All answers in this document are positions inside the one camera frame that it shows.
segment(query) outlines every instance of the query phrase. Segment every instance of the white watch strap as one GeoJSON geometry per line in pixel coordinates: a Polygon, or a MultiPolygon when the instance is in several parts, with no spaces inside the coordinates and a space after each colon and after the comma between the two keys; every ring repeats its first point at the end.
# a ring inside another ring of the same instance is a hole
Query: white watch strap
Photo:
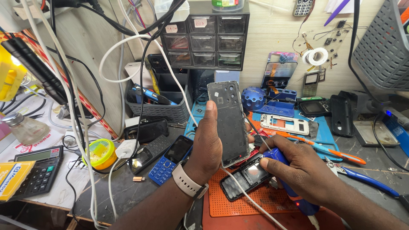
{"type": "Polygon", "coordinates": [[[197,192],[200,194],[196,196],[196,198],[201,198],[203,194],[207,191],[209,188],[208,184],[205,184],[205,189],[201,189],[202,186],[196,184],[190,177],[186,175],[186,173],[183,170],[183,167],[181,164],[179,164],[172,172],[173,179],[175,180],[175,183],[179,186],[179,188],[186,193],[187,195],[191,197],[195,197],[197,192]]]}

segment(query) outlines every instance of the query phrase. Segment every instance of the gray storage bin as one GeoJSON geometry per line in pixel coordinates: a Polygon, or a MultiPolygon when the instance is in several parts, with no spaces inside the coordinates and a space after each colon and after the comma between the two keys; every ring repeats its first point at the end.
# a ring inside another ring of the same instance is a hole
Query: gray storage bin
{"type": "MultiPolygon", "coordinates": [[[[187,73],[188,80],[185,86],[185,94],[188,101],[188,105],[192,108],[193,99],[192,99],[192,85],[189,76],[187,73]]],[[[132,112],[135,115],[140,114],[141,104],[136,103],[135,92],[132,91],[133,83],[129,81],[127,87],[127,94],[125,102],[129,105],[132,112]]],[[[153,104],[144,104],[144,111],[142,117],[147,120],[157,120],[157,119],[166,119],[168,122],[185,122],[189,119],[189,112],[186,107],[186,102],[184,99],[178,105],[153,105],[153,104]]]]}
{"type": "Polygon", "coordinates": [[[374,86],[409,91],[409,42],[396,0],[383,3],[353,56],[374,86]]]}

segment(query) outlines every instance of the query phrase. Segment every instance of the metal cap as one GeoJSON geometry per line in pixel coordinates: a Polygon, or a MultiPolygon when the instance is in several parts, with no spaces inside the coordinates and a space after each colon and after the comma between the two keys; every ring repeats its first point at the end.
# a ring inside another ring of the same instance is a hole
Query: metal cap
{"type": "Polygon", "coordinates": [[[3,117],[2,122],[6,123],[8,126],[16,126],[23,122],[24,116],[21,113],[10,113],[3,117]]]}

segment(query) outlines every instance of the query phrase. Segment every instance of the hand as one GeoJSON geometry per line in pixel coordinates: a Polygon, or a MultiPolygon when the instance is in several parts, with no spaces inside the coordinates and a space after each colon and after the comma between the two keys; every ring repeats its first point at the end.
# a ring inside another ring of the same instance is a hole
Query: hand
{"type": "MultiPolygon", "coordinates": [[[[251,126],[246,123],[247,131],[251,126]]],[[[254,137],[248,136],[249,143],[254,137]]],[[[200,120],[193,141],[192,154],[183,170],[199,185],[204,185],[217,172],[222,162],[222,142],[217,134],[217,108],[214,101],[206,103],[206,111],[200,120]]]]}
{"type": "MultiPolygon", "coordinates": [[[[290,162],[290,166],[271,158],[262,158],[260,165],[286,182],[307,201],[325,206],[336,199],[333,195],[336,189],[345,187],[310,145],[294,144],[280,135],[274,135],[265,141],[270,148],[278,147],[290,162]]],[[[259,149],[260,153],[266,150],[264,144],[259,149]]]]}

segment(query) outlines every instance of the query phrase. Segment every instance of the left hand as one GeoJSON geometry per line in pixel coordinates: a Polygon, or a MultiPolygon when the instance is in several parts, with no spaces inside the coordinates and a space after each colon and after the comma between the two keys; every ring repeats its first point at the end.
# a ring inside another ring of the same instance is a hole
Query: left hand
{"type": "MultiPolygon", "coordinates": [[[[253,143],[254,137],[248,136],[248,140],[249,143],[253,143]]],[[[208,101],[204,117],[196,130],[192,154],[183,170],[194,182],[204,185],[219,169],[222,153],[222,142],[217,134],[216,104],[214,101],[208,101]]]]}

